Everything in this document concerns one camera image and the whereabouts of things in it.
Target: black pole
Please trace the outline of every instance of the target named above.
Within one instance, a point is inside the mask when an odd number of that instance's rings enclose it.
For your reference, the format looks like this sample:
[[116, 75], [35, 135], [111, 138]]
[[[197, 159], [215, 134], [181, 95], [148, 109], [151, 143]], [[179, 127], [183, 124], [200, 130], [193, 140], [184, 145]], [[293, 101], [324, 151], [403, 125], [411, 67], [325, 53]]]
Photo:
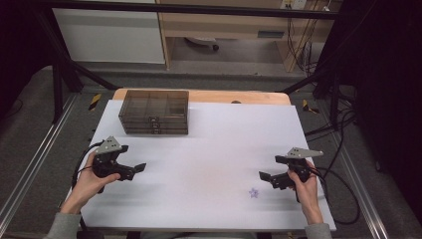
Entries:
[[340, 16], [337, 12], [330, 12], [330, 11], [286, 10], [286, 9], [182, 5], [182, 4], [153, 4], [153, 3], [101, 2], [101, 1], [76, 1], [76, 0], [61, 0], [61, 1], [33, 0], [33, 3], [38, 6], [49, 7], [49, 8], [124, 11], [124, 12], [211, 14], [211, 15], [325, 19], [325, 20], [336, 20]]

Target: hand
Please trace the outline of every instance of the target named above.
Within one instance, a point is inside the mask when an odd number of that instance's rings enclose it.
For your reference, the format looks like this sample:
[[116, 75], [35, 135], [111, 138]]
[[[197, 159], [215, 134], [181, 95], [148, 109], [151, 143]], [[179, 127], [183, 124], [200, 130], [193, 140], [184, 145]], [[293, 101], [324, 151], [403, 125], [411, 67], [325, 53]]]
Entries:
[[81, 208], [94, 197], [100, 189], [107, 184], [114, 182], [120, 178], [120, 174], [111, 174], [104, 178], [97, 177], [92, 169], [95, 152], [91, 152], [88, 156], [87, 163], [81, 172], [80, 178], [68, 199], [62, 205], [60, 212], [69, 214], [78, 214]]
[[[307, 161], [311, 168], [315, 168], [313, 164]], [[295, 182], [294, 190], [298, 194], [299, 201], [302, 205], [302, 212], [307, 218], [308, 224], [323, 223], [322, 214], [319, 210], [317, 202], [317, 177], [314, 174], [306, 182], [301, 182], [299, 176], [294, 172], [288, 170], [289, 178]]]

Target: wooden table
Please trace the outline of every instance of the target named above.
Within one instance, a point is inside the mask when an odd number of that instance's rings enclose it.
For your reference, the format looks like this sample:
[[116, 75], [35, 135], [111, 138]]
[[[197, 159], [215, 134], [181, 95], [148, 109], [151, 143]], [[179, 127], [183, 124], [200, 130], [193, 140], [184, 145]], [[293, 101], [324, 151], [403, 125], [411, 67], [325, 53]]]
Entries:
[[[115, 91], [113, 100], [124, 100], [127, 90], [142, 91], [142, 89], [118, 89]], [[183, 90], [189, 91], [189, 102], [195, 103], [233, 103], [240, 102], [244, 104], [264, 104], [264, 105], [283, 105], [291, 104], [289, 96], [283, 93], [263, 93], [263, 92], [234, 92], [234, 91], [202, 91], [202, 90]]]

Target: gray carpet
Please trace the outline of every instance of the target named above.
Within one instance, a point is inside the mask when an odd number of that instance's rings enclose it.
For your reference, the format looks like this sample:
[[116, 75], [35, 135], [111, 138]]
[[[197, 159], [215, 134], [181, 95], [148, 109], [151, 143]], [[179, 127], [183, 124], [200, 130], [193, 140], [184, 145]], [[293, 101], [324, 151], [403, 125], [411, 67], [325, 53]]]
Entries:
[[[298, 80], [298, 77], [275, 77], [263, 75], [229, 76], [187, 75], [183, 72], [167, 73], [102, 73], [111, 83], [133, 88], [206, 89], [272, 92], [281, 90]], [[84, 79], [86, 87], [79, 94], [68, 121], [53, 144], [42, 168], [12, 219], [7, 232], [28, 232], [45, 234], [48, 232], [57, 212], [57, 207], [65, 199], [71, 185], [71, 175], [84, 149], [90, 145], [93, 130], [97, 127], [113, 92], [99, 87], [89, 79]], [[303, 100], [320, 109], [326, 101], [315, 101], [311, 94], [313, 86], [306, 86], [290, 95], [292, 104], [297, 106], [304, 132], [326, 124], [322, 114], [304, 112]], [[95, 93], [102, 97], [93, 112], [88, 107]], [[32, 156], [46, 135], [53, 119], [53, 86], [49, 71], [36, 74], [21, 94], [23, 107], [15, 115], [0, 121], [0, 205], [4, 205], [20, 175], [26, 169]], [[390, 238], [422, 238], [422, 229], [412, 211], [404, 201], [392, 178], [375, 169], [375, 162], [361, 135], [358, 124], [345, 129], [344, 146], [376, 206]], [[309, 142], [311, 149], [321, 149], [323, 157], [315, 159], [316, 166], [327, 167], [333, 158], [336, 145], [331, 135]], [[347, 182], [340, 161], [333, 170]], [[328, 195], [332, 205], [331, 213], [336, 220], [349, 221], [356, 213], [356, 206], [345, 186], [335, 177], [327, 177]], [[356, 223], [337, 223], [334, 238], [372, 238], [365, 218], [360, 215]], [[274, 236], [287, 236], [277, 233]]]

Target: white table surface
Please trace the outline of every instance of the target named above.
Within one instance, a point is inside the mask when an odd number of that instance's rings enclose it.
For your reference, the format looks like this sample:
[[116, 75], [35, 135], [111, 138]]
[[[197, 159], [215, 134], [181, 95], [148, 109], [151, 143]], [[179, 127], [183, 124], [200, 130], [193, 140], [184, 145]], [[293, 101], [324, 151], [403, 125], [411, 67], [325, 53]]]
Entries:
[[[307, 225], [295, 193], [273, 189], [259, 177], [259, 171], [287, 171], [275, 155], [308, 148], [295, 107], [189, 103], [188, 135], [148, 136], [124, 133], [121, 104], [107, 103], [93, 143], [113, 135], [128, 145], [117, 162], [146, 162], [146, 168], [90, 200], [82, 210], [89, 227], [256, 232]], [[251, 197], [252, 188], [258, 197]], [[335, 230], [320, 185], [318, 195], [323, 219]]]

